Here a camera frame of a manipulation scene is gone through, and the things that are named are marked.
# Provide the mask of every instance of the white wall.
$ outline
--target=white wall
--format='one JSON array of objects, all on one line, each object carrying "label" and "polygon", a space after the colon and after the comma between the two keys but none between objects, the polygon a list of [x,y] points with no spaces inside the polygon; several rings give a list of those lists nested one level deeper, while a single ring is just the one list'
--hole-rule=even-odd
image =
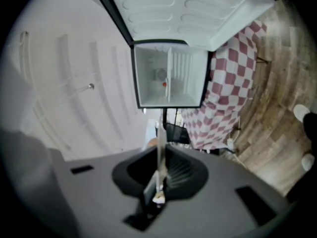
[{"label": "white wall", "polygon": [[[15,129],[66,160],[144,145],[148,117],[137,109],[130,49],[96,0],[32,0],[4,56],[36,95]],[[78,93],[89,83],[94,90]]]}]

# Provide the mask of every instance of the metal rod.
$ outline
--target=metal rod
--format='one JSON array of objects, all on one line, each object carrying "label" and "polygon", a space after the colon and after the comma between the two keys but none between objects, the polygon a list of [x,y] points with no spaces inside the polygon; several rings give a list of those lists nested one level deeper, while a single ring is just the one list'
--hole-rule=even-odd
[{"label": "metal rod", "polygon": [[257,61],[258,63],[262,63],[262,62],[265,62],[266,64],[268,64],[268,60],[265,60],[261,57],[257,57],[257,59],[259,59],[260,61]]},{"label": "metal rod", "polygon": [[167,109],[163,109],[163,128],[166,130]]},{"label": "metal rod", "polygon": [[77,93],[81,93],[81,92],[83,92],[85,90],[88,90],[88,89],[93,89],[94,90],[94,88],[95,88],[94,84],[90,83],[88,86],[84,86],[84,87],[81,87],[79,89],[76,89],[76,92]]},{"label": "metal rod", "polygon": [[176,112],[175,112],[175,121],[174,121],[174,125],[176,125],[177,110],[178,110],[178,109],[176,109]]}]

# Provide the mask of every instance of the red and white checkered fabric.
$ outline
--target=red and white checkered fabric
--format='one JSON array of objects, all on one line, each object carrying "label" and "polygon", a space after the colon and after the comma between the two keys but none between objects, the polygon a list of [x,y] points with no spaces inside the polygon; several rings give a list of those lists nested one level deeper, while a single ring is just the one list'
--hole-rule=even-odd
[{"label": "red and white checkered fabric", "polygon": [[202,107],[182,110],[194,148],[226,147],[223,140],[239,120],[253,84],[258,51],[255,42],[265,33],[266,26],[256,20],[214,52]]}]

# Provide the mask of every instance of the gray surface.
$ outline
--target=gray surface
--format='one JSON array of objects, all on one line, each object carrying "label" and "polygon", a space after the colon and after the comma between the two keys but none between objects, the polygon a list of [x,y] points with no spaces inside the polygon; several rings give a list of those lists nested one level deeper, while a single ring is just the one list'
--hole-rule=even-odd
[{"label": "gray surface", "polygon": [[[124,196],[111,179],[114,166],[136,154],[119,155],[65,163],[53,156],[57,178],[79,222],[84,237],[218,237],[229,238],[253,230],[257,225],[235,189],[249,185],[276,212],[288,206],[274,189],[241,166],[217,156],[183,149],[204,162],[209,179],[190,200],[168,202],[167,207],[144,233],[122,220],[134,212],[137,201]],[[94,170],[73,175],[70,168],[92,165]]]},{"label": "gray surface", "polygon": [[[50,151],[21,132],[1,130],[0,138],[1,161],[29,213],[61,237],[78,237],[76,218],[58,185]],[[57,150],[52,153],[61,156]]]}]

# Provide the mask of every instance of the cable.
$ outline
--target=cable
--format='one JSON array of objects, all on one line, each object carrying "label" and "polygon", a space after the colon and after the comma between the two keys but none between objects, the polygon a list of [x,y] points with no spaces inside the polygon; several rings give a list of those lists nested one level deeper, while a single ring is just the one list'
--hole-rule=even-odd
[{"label": "cable", "polygon": [[237,136],[235,137],[235,139],[233,140],[233,143],[237,140],[237,138],[238,138],[238,136],[239,136],[239,134],[240,134],[240,130],[241,130],[241,128],[240,128],[240,117],[239,117],[239,122],[238,122],[238,134],[237,134]]},{"label": "cable", "polygon": [[235,153],[233,153],[232,155],[236,158],[237,162],[239,162],[246,170],[249,171],[249,169],[247,168],[247,166],[244,165],[244,163],[243,163],[242,161],[240,161],[240,159],[238,158],[238,156],[237,156]]}]

